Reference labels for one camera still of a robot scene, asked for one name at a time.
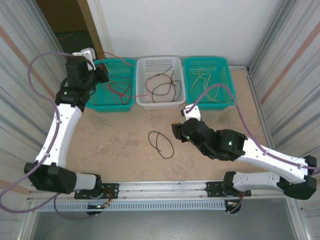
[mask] speckled tabletop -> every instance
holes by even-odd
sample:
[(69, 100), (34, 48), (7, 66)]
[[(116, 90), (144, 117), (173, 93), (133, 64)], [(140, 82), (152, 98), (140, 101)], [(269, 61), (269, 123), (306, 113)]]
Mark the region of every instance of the speckled tabletop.
[[(231, 75), (244, 118), (253, 134), (265, 145), (246, 73), (233, 70)], [(110, 113), (86, 108), (72, 136), (67, 169), (100, 174), (104, 182), (220, 180), (227, 171), (263, 172), (245, 163), (211, 160), (190, 143), (176, 140), (171, 124), (184, 122), (180, 113), (184, 106), (145, 110), (135, 103), (130, 112)], [(235, 106), (220, 111), (201, 111), (201, 117), (214, 130), (232, 129), (248, 135)], [(172, 158), (163, 159), (149, 144), (150, 131), (161, 132), (171, 140)], [(159, 137), (158, 145), (163, 155), (172, 154), (168, 141)]]

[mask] white wall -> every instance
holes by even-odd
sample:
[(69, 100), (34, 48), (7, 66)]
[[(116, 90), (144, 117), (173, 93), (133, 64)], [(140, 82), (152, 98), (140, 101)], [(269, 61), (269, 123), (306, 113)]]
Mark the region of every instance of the white wall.
[(105, 51), (248, 65), (283, 0), (88, 0)]

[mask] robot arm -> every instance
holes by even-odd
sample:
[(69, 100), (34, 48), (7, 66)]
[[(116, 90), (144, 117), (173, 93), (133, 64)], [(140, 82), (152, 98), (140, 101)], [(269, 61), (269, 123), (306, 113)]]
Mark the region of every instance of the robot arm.
[(311, 177), (312, 170), (302, 166), (316, 167), (312, 156), (293, 157), (263, 147), (267, 152), (301, 167), (274, 159), (258, 149), (255, 142), (244, 134), (230, 129), (214, 131), (203, 121), (198, 107), (189, 113), (191, 105), (181, 111), (186, 121), (172, 124), (176, 139), (191, 142), (203, 155), (220, 161), (236, 161), (256, 165), (269, 170), (263, 173), (227, 172), (223, 180), (226, 192), (247, 190), (277, 190), (295, 199), (309, 199), (317, 189), (317, 181)]
[(64, 194), (87, 190), (90, 196), (94, 197), (102, 192), (101, 177), (96, 174), (73, 172), (65, 167), (69, 143), (77, 122), (96, 85), (109, 81), (108, 70), (101, 65), (95, 67), (95, 53), (91, 48), (72, 55), (74, 57), (69, 57), (66, 62), (67, 77), (56, 94), (55, 103), (60, 114), (60, 124), (54, 144), (47, 154), (56, 130), (56, 114), (40, 153), (34, 163), (25, 164), (24, 172), (29, 172), (44, 155), (47, 155), (43, 164), (29, 176), (36, 189)]

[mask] purple cable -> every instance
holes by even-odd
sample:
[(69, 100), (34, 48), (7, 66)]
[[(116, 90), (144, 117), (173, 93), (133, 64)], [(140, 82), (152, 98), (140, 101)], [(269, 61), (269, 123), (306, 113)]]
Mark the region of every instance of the purple cable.
[(55, 196), (53, 198), (53, 208), (56, 211), (57, 214), (59, 214), (61, 217), (68, 219), (68, 220), (84, 220), (84, 219), (90, 219), (93, 218), (95, 215), (91, 215), (91, 216), (67, 216), (62, 214), (61, 212), (58, 211), (57, 205), (56, 205), (56, 200), (57, 200), (57, 196)]
[(241, 119), (241, 122), (245, 128), (245, 130), (247, 131), (247, 133), (250, 135), (250, 137), (252, 138), (252, 140), (254, 141), (255, 145), (258, 147), (258, 149), (260, 149), (264, 154), (268, 155), (269, 157), (272, 157), (273, 159), (276, 159), (276, 160), (279, 160), (281, 162), (284, 162), (286, 164), (290, 164), (290, 165), (293, 165), (293, 166), (296, 166), (296, 167), (299, 167), (299, 168), (304, 168), (304, 169), (310, 169), (310, 170), (317, 170), (315, 171), (312, 175), (315, 175), (315, 174), (318, 174), (320, 173), (320, 167), (314, 167), (314, 166), (301, 166), (300, 164), (298, 163), (293, 163), (291, 161), (288, 161), (288, 160), (285, 160), (281, 157), (278, 157), (276, 155), (273, 155), (272, 153), (269, 153), (267, 152), (261, 145), (260, 143), (258, 142), (258, 140), (256, 139), (256, 137), (253, 135), (253, 133), (250, 131), (248, 125), (246, 124), (246, 121), (244, 119), (244, 116), (240, 110), (240, 107), (238, 105), (238, 102), (235, 98), (235, 96), (232, 94), (232, 92), (230, 91), (230, 89), (224, 85), (224, 84), (221, 84), (221, 83), (218, 83), (218, 84), (214, 84), (212, 86), (210, 86), (209, 88), (207, 88), (202, 94), (201, 96), (197, 99), (197, 101), (195, 101), (195, 103), (192, 105), (192, 107), (185, 111), (187, 114), (191, 112), (192, 109), (194, 109), (195, 106), (198, 105), (198, 103), (200, 102), (200, 100), (213, 88), (216, 88), (216, 87), (222, 87), (224, 88), (225, 90), (227, 90), (227, 92), (230, 94), (231, 98), (233, 99), (233, 102), (235, 104), (235, 107), (239, 113), (239, 116), (240, 116), (240, 119)]
[(231, 211), (228, 211), (229, 214), (232, 214), (235, 210), (240, 208), (240, 206), (242, 205), (242, 202), (244, 201), (244, 197), (245, 197), (245, 193), (243, 192), (240, 198), (240, 202), (235, 206), (234, 209), (232, 209)]
[(73, 57), (73, 55), (69, 54), (69, 53), (65, 53), (65, 52), (44, 52), (41, 53), (40, 55), (36, 56), (34, 59), (32, 59), (32, 61), (30, 62), (29, 66), (28, 66), (28, 70), (27, 70), (27, 78), (28, 78), (28, 82), (31, 86), (31, 89), (35, 92), (36, 95), (38, 95), (40, 98), (43, 98), (45, 100), (47, 100), (53, 107), (54, 107), (54, 111), (55, 111), (55, 115), (56, 115), (56, 127), (55, 127), (55, 131), (53, 134), (53, 138), (46, 150), (46, 155), (43, 156), (43, 158), (39, 161), (39, 163), (32, 168), (28, 173), (26, 173), (23, 177), (21, 177), (20, 179), (18, 179), (17, 181), (15, 181), (13, 184), (11, 184), (10, 186), (8, 186), (7, 188), (5, 188), (1, 193), (0, 193), (0, 208), (3, 209), (4, 211), (7, 211), (9, 213), (13, 213), (13, 214), (24, 214), (24, 213), (29, 213), (32, 212), (34, 210), (37, 210), (39, 208), (41, 208), (42, 206), (46, 205), (48, 202), (50, 202), (52, 199), (56, 198), (59, 193), (55, 194), (54, 196), (50, 197), (48, 200), (46, 200), (45, 202), (41, 203), (38, 206), (35, 206), (33, 208), (30, 209), (26, 209), (26, 210), (13, 210), (13, 209), (9, 209), (7, 207), (5, 207), (2, 203), (1, 203), (1, 198), (11, 189), (13, 189), (15, 186), (17, 186), (19, 183), (21, 183), (23, 180), (25, 180), (27, 177), (29, 177), (31, 174), (33, 174), (40, 166), (41, 164), (46, 160), (47, 155), (50, 153), (51, 148), (53, 147), (55, 140), (57, 138), (58, 132), (59, 132), (59, 126), (60, 126), (60, 114), (59, 114), (59, 110), (55, 104), (54, 101), (52, 101), (49, 97), (46, 97), (40, 93), (37, 92), (37, 90), (35, 89), (32, 81), (31, 81), (31, 70), (32, 70), (32, 65), (34, 64), (34, 62), (36, 60), (38, 60), (39, 58), (42, 58), (43, 56), (47, 56), (47, 55), (64, 55), (64, 56), (70, 56)]

